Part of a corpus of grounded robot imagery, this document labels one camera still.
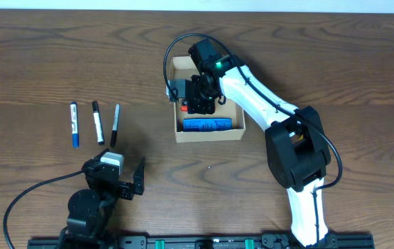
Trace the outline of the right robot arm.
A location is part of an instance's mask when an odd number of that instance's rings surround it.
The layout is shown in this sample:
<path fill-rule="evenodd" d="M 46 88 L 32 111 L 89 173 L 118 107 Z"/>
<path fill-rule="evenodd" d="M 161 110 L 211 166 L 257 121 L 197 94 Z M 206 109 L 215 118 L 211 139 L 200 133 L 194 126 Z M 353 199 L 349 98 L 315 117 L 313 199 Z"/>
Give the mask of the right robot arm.
<path fill-rule="evenodd" d="M 318 112 L 290 104 L 270 91 L 250 68 L 220 41 L 201 35 L 188 50 L 196 73 L 174 79 L 164 73 L 171 102 L 183 102 L 190 115 L 213 115 L 227 100 L 242 108 L 264 131 L 267 163 L 286 189 L 292 214 L 293 245 L 326 247 L 329 230 L 323 218 L 326 167 L 336 149 L 324 134 Z"/>

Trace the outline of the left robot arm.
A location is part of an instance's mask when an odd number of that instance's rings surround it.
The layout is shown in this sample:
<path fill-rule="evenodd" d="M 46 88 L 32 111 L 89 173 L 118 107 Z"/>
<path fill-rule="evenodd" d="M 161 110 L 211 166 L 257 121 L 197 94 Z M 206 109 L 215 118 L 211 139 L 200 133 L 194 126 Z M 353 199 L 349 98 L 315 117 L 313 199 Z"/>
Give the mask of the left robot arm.
<path fill-rule="evenodd" d="M 142 158 L 132 182 L 120 180 L 124 156 L 105 149 L 82 166 L 87 189 L 73 194 L 68 202 L 69 215 L 58 248 L 118 248 L 118 239 L 107 231 L 107 225 L 118 200 L 131 201 L 145 189 Z"/>

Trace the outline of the black whiteboard marker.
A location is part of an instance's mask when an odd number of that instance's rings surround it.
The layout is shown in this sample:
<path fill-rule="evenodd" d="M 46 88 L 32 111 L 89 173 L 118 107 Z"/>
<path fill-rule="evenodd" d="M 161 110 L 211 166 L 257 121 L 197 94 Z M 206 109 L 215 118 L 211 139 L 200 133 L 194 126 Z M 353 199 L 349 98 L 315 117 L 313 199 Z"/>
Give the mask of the black whiteboard marker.
<path fill-rule="evenodd" d="M 97 101 L 93 101 L 91 103 L 92 109 L 93 109 L 93 121 L 95 124 L 96 128 L 96 135 L 97 135 L 97 141 L 99 145 L 103 145 L 105 143 L 103 131 L 102 131 L 102 123 L 100 119 L 100 111 L 99 111 L 99 106 Z"/>

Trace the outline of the blue plastic rectangular block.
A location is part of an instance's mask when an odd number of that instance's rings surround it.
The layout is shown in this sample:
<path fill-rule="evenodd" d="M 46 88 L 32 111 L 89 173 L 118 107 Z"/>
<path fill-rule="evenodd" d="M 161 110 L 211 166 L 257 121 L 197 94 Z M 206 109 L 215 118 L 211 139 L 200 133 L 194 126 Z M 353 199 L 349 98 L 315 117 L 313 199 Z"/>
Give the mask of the blue plastic rectangular block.
<path fill-rule="evenodd" d="M 232 129 L 230 118 L 191 118 L 183 121 L 185 132 L 211 132 Z"/>

